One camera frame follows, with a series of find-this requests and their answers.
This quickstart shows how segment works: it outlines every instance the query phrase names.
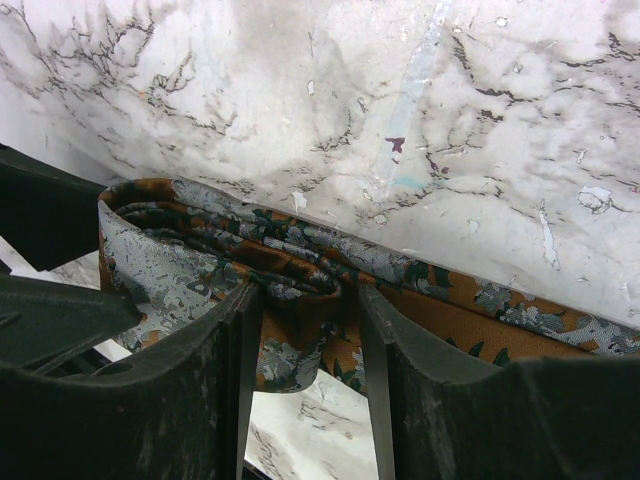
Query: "fabric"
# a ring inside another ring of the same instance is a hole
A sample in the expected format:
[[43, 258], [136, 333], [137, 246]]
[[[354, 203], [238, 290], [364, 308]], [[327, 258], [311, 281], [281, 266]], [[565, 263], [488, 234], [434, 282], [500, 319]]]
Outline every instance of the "fabric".
[[144, 179], [99, 198], [101, 288], [130, 295], [131, 351], [201, 317], [243, 282], [266, 296], [257, 389], [308, 387], [323, 368], [365, 393], [358, 286], [496, 365], [536, 355], [632, 354], [638, 332], [241, 203], [186, 180]]

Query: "black object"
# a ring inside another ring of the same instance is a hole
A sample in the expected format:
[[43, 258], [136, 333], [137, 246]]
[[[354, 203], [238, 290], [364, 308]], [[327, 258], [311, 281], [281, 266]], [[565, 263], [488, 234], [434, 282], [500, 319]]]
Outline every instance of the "black object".
[[244, 285], [92, 376], [0, 364], [0, 478], [240, 479], [261, 320]]
[[419, 327], [371, 286], [360, 303], [381, 479], [639, 478], [640, 360], [499, 368]]
[[14, 367], [47, 374], [140, 318], [124, 296], [0, 274], [0, 361]]
[[36, 269], [51, 270], [98, 249], [97, 183], [0, 149], [0, 237]]

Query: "floral patterned cloth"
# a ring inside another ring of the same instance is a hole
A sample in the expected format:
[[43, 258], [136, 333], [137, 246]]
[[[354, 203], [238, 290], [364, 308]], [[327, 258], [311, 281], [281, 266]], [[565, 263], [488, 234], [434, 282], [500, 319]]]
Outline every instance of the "floral patterned cloth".
[[357, 289], [496, 365], [534, 355], [635, 353], [638, 332], [449, 272], [186, 180], [144, 179], [99, 198], [101, 288], [143, 320], [117, 339], [143, 349], [204, 315], [242, 282], [267, 298], [257, 388], [297, 391], [318, 368], [364, 393]]

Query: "folded fabric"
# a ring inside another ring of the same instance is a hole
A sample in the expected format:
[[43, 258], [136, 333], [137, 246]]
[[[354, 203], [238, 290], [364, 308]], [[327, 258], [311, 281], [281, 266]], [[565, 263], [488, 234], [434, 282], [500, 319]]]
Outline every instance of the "folded fabric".
[[101, 288], [130, 295], [138, 351], [201, 317], [243, 282], [266, 305], [258, 390], [308, 387], [318, 368], [366, 392], [357, 290], [496, 365], [537, 355], [638, 351], [630, 328], [426, 264], [357, 237], [242, 203], [196, 182], [144, 179], [99, 198]]

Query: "cloth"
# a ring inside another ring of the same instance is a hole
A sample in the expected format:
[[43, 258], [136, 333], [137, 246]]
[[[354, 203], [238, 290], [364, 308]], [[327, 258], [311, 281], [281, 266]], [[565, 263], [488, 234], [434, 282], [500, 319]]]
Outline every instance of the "cloth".
[[130, 295], [141, 323], [116, 340], [146, 348], [201, 317], [239, 284], [266, 297], [257, 389], [308, 387], [323, 368], [366, 392], [358, 286], [496, 365], [537, 355], [624, 355], [638, 332], [242, 203], [186, 180], [144, 179], [98, 200], [101, 288]]

